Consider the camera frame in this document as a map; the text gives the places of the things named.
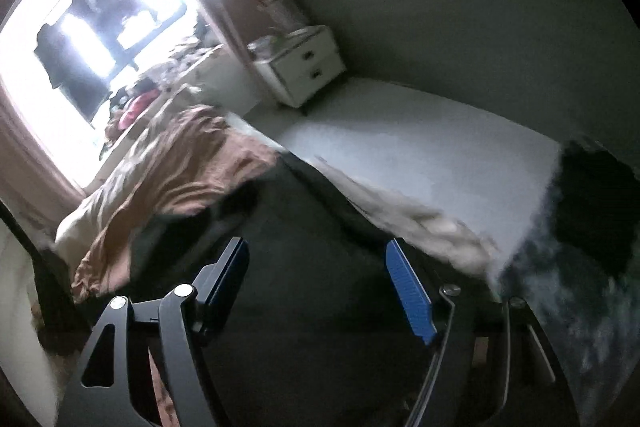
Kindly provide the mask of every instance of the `ribbed blue surface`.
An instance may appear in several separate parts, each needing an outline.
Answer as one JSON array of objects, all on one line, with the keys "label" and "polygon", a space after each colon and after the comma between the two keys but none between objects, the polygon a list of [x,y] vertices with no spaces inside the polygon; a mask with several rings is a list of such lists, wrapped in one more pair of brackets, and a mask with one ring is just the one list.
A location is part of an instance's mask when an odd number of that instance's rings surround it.
[{"label": "ribbed blue surface", "polygon": [[386,245],[386,269],[414,334],[429,344],[436,334],[431,317],[431,301],[395,240]]}]

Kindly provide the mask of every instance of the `white nightstand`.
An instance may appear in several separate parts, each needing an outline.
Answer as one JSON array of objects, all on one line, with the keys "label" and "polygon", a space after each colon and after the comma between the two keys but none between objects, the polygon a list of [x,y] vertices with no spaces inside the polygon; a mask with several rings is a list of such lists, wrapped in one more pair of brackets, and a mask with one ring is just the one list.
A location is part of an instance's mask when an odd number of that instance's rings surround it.
[{"label": "white nightstand", "polygon": [[290,37],[273,57],[256,61],[255,67],[278,101],[290,107],[300,107],[345,70],[327,26],[311,26]]}]

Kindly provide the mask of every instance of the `dark blanket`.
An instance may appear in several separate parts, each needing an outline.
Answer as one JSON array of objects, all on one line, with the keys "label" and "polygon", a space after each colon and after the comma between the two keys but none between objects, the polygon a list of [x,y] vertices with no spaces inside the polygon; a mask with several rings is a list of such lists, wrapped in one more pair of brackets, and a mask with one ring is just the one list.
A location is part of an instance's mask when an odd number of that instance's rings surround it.
[{"label": "dark blanket", "polygon": [[386,272],[391,238],[290,153],[195,216],[153,217],[118,293],[160,298],[234,235],[250,265],[205,352],[233,425],[391,425],[429,358]]},{"label": "dark blanket", "polygon": [[[584,425],[602,418],[640,359],[640,283],[622,276],[640,253],[639,220],[632,170],[605,151],[570,144],[500,279],[503,296],[523,296],[536,313]],[[621,409],[628,415],[633,407]]]}]

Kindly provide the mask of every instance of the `gray wall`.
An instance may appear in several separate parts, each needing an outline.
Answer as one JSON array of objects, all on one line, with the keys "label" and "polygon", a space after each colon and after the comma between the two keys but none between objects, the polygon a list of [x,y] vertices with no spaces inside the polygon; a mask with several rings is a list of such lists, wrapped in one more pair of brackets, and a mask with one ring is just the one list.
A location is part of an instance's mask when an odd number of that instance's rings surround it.
[{"label": "gray wall", "polygon": [[352,73],[586,132],[640,165],[640,31],[620,0],[297,0]]}]

